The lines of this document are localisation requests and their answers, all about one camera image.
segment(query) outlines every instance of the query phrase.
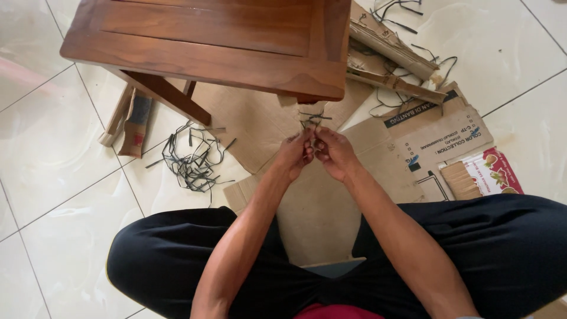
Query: black pants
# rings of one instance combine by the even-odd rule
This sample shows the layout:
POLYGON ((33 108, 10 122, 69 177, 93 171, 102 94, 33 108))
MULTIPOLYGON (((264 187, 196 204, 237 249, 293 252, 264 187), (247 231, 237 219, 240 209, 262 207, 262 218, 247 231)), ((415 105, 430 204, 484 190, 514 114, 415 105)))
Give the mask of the black pants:
MULTIPOLYGON (((486 319, 520 318, 567 292, 567 206, 527 195, 401 204, 443 247, 486 319)), ((209 255, 235 219, 226 208, 165 212, 116 236, 107 273, 124 294, 167 318, 189 318, 209 255)), ((386 319, 429 318, 363 219, 353 248, 367 260, 327 279, 263 247, 231 318, 292 318, 312 303, 354 305, 386 319)))

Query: wooden table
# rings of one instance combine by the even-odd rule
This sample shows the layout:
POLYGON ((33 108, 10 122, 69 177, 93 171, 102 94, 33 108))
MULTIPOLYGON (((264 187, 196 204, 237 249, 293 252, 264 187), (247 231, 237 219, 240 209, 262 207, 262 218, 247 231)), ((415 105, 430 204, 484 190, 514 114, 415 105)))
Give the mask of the wooden table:
POLYGON ((341 100, 349 14, 350 0, 82 0, 61 56, 209 125, 195 81, 341 100), (163 77, 190 80, 185 94, 163 77))

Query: hand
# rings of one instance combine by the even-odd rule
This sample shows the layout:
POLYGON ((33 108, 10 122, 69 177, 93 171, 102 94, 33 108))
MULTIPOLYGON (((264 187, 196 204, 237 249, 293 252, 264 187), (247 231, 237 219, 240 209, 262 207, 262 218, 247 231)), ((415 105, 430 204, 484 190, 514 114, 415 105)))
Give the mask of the hand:
POLYGON ((311 139, 314 138, 314 132, 312 125, 282 142, 272 167, 286 173, 289 182, 296 180, 301 170, 313 161, 314 150, 311 147, 311 139))
POLYGON ((357 168, 362 167, 344 135, 326 127, 317 127, 315 137, 315 157, 337 181, 344 183, 349 174, 354 174, 357 168))

